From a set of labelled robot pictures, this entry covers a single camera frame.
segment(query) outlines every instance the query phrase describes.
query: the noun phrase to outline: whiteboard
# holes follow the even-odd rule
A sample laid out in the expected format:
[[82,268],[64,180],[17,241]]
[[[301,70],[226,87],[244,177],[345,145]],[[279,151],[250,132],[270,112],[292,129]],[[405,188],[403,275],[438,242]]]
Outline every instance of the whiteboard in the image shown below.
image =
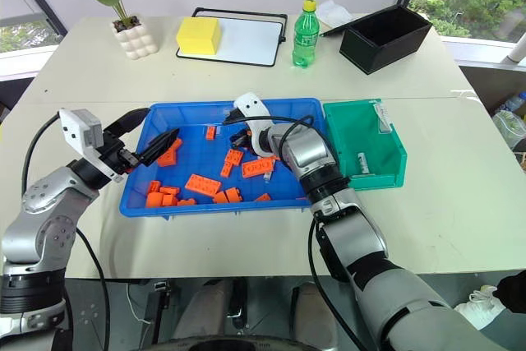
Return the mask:
[[283,27],[281,22],[235,18],[218,18],[218,20],[221,40],[215,55],[184,53],[181,49],[178,49],[176,55],[179,58],[274,66],[279,35]]

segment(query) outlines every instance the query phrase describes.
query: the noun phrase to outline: green plastic bin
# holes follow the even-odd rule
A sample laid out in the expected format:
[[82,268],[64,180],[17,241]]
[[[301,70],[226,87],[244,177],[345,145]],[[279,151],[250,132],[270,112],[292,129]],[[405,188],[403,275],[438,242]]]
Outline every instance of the green plastic bin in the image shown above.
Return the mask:
[[[381,104],[381,100],[323,105],[329,139],[339,157],[340,169],[351,178],[349,186],[356,190],[404,185],[407,152],[390,120],[376,113],[375,104]],[[384,114],[381,106],[379,113]],[[365,155],[369,173],[362,171],[360,153]]]

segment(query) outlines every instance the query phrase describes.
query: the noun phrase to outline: bottle cap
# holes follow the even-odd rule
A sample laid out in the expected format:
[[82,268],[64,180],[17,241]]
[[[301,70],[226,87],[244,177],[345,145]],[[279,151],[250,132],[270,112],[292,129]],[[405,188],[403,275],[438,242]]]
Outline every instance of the bottle cap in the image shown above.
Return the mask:
[[314,12],[316,10],[316,0],[305,0],[303,2],[303,10],[305,12]]

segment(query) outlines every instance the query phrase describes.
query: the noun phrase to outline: blue plastic tray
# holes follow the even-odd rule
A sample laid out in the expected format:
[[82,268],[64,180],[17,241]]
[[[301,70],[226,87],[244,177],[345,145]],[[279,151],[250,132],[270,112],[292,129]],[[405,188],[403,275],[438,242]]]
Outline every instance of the blue plastic tray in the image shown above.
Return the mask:
[[[300,118],[314,116],[314,126],[325,133],[325,122],[317,99],[271,99],[263,100],[270,114],[281,117]],[[142,128],[137,151],[144,150],[147,143],[168,129],[180,128],[183,143],[177,151],[177,164],[161,168],[152,164],[141,165],[127,179],[122,194],[120,211],[127,217],[164,216],[202,213],[205,211],[268,210],[309,206],[301,185],[280,161],[276,161],[270,182],[263,176],[242,178],[241,166],[234,166],[229,178],[219,176],[224,157],[230,148],[229,137],[247,127],[244,123],[223,126],[221,123],[233,109],[233,102],[164,103],[151,106]],[[215,140],[205,139],[206,127],[216,126]],[[242,162],[257,159],[245,151]],[[184,188],[191,174],[221,181],[221,191],[236,187],[243,201],[215,204],[211,197]],[[146,192],[150,181],[159,180],[162,185],[180,187],[180,199],[194,198],[194,206],[145,208]],[[269,193],[272,201],[254,201]]]

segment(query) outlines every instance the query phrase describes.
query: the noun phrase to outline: bottle label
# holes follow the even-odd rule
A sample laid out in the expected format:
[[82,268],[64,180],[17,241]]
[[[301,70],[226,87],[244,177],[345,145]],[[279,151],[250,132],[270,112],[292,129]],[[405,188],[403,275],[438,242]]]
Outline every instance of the bottle label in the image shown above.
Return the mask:
[[298,45],[301,45],[301,46],[304,46],[304,47],[310,47],[310,46],[315,46],[317,40],[318,40],[318,35],[299,35],[299,34],[296,34],[296,39],[294,41]]

